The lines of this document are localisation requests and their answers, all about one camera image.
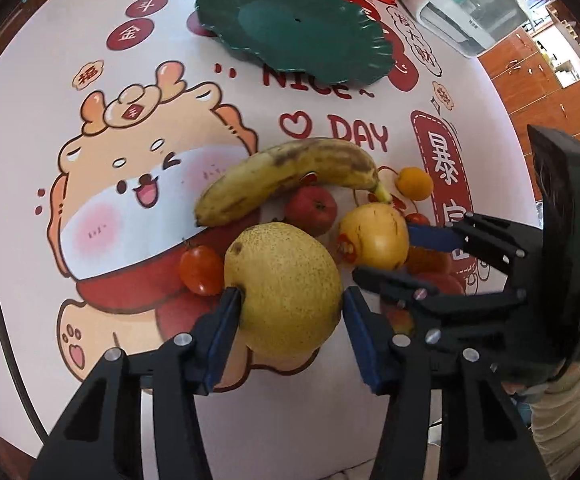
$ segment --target beige sleeve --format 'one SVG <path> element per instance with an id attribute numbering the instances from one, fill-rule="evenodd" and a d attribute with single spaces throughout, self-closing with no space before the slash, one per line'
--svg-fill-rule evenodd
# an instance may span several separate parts
<path id="1" fill-rule="evenodd" d="M 580 465 L 580 364 L 532 404 L 532 434 L 552 480 L 566 480 Z"/>

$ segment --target green plate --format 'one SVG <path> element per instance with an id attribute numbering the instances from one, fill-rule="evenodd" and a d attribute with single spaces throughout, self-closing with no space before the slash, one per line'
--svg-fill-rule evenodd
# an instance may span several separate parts
<path id="1" fill-rule="evenodd" d="M 394 64 L 381 25 L 346 0 L 196 0 L 196 10 L 228 48 L 280 72 L 370 84 Z"/>

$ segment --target metal bolt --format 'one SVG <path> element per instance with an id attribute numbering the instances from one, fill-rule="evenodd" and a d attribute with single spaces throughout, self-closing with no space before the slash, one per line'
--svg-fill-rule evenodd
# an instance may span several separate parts
<path id="1" fill-rule="evenodd" d="M 425 300 L 427 298 L 427 290 L 425 288 L 417 288 L 412 297 L 417 301 Z"/>
<path id="2" fill-rule="evenodd" d="M 174 336 L 174 344 L 177 346 L 188 346 L 192 342 L 192 336 L 187 332 L 182 332 Z"/>
<path id="3" fill-rule="evenodd" d="M 107 349 L 105 351 L 105 354 L 103 354 L 106 361 L 116 361 L 118 360 L 119 357 L 121 357 L 121 355 L 122 355 L 121 349 L 116 346 L 114 348 Z"/>
<path id="4" fill-rule="evenodd" d="M 436 345 L 441 339 L 441 331 L 438 328 L 431 328 L 425 334 L 425 342 L 429 345 Z"/>
<path id="5" fill-rule="evenodd" d="M 405 334 L 395 334 L 394 337 L 392 337 L 392 344 L 399 348 L 406 348 L 410 344 L 410 339 Z"/>
<path id="6" fill-rule="evenodd" d="M 479 360 L 481 356 L 474 348 L 466 348 L 464 350 L 464 359 L 470 363 L 475 363 Z"/>

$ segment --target white appliance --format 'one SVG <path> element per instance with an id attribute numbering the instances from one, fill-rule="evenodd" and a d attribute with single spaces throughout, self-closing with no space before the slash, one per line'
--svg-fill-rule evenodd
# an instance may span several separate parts
<path id="1" fill-rule="evenodd" d="M 528 20 L 525 0 L 401 0 L 414 18 L 466 57 L 480 56 Z"/>

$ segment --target ripe banana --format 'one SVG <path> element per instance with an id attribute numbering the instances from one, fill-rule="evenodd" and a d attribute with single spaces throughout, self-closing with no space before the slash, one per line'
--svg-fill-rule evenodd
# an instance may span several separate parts
<path id="1" fill-rule="evenodd" d="M 373 192 L 391 203 L 379 182 L 374 160 L 339 139 L 291 140 L 243 160 L 211 184 L 195 206 L 198 226 L 220 226 L 244 217 L 273 195 L 297 187 L 314 173 L 319 184 Z"/>

